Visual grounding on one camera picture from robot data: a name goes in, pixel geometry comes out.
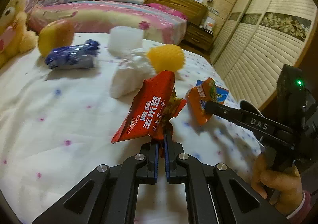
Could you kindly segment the person's right hand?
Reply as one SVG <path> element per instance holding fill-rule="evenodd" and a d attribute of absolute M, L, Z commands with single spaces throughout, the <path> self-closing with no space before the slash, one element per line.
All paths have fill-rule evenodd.
<path fill-rule="evenodd" d="M 265 186 L 280 192 L 279 198 L 271 204 L 285 216 L 293 213 L 303 201 L 304 193 L 297 168 L 292 166 L 291 173 L 272 171 L 261 153 L 254 163 L 251 187 L 266 199 Z"/>

